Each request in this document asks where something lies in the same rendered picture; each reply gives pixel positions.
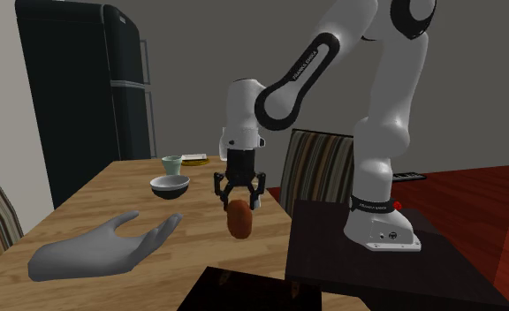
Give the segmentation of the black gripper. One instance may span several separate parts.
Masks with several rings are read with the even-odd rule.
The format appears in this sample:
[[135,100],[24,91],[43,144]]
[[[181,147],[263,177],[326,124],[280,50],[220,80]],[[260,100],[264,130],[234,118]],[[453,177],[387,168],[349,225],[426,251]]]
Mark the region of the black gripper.
[[221,182],[224,174],[214,173],[215,195],[223,203],[224,211],[229,204],[229,194],[235,186],[246,186],[249,194],[249,208],[255,210],[261,207],[260,196],[265,191],[266,174],[255,172],[255,151],[227,149],[227,164],[225,176],[228,182],[224,188]]

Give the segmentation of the brown oval potato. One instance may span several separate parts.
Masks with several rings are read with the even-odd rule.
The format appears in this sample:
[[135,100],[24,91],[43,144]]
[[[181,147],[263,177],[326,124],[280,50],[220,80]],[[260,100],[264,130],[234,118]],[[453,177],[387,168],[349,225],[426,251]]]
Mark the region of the brown oval potato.
[[236,239],[246,239],[252,231],[252,211],[246,201],[233,200],[226,208],[229,233]]

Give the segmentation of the black bowl with white inside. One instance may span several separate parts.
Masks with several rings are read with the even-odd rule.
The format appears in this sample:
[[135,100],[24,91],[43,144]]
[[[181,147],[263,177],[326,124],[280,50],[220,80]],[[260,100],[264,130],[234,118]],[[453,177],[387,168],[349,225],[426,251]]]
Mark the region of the black bowl with white inside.
[[189,187],[190,178],[183,175],[166,175],[150,181],[152,192],[165,200],[177,199]]

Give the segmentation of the pale green cup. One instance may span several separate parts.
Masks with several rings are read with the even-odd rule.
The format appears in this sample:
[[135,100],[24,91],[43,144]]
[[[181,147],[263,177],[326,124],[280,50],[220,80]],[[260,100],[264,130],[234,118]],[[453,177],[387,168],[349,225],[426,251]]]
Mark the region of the pale green cup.
[[182,156],[181,155],[168,155],[164,156],[162,159],[162,164],[165,169],[165,173],[167,175],[179,175],[180,168],[182,164]]

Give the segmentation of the wooden table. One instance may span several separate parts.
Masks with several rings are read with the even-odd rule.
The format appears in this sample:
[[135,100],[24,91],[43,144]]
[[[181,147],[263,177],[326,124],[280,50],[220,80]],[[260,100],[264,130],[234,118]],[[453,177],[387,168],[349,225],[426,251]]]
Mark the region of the wooden table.
[[[290,217],[265,194],[249,238],[233,238],[213,186],[214,173],[224,168],[215,155],[203,166],[184,167],[187,191],[164,200],[149,185],[164,173],[160,161],[110,164],[0,256],[0,311],[177,311],[208,266],[283,278]],[[175,213],[183,218],[166,242],[129,273],[49,282],[29,278],[27,264],[39,247],[130,210],[138,216],[119,227],[123,237],[141,235]]]

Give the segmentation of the dark robot stand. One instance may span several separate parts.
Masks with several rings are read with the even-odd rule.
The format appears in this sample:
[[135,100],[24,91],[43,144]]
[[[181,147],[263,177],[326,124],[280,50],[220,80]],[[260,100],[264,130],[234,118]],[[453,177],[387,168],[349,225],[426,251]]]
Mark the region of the dark robot stand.
[[370,311],[509,311],[509,301],[416,209],[402,209],[418,253],[373,252],[343,233],[341,203],[297,200],[285,268],[288,280],[355,296]]

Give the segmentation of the grey hand figure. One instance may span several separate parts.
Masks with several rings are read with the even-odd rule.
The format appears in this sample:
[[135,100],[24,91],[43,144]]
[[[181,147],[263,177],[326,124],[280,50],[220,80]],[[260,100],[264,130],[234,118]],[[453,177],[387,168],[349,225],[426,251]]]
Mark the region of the grey hand figure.
[[129,211],[75,238],[40,247],[27,264],[29,278],[42,282],[129,272],[162,246],[183,218],[176,213],[140,236],[119,237],[116,229],[138,215]]

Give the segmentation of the black refrigerator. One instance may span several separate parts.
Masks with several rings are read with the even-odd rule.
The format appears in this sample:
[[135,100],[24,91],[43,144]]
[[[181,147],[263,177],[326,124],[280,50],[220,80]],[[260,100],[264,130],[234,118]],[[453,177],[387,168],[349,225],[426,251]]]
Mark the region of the black refrigerator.
[[110,163],[149,159],[141,41],[110,4],[15,0],[54,207]]

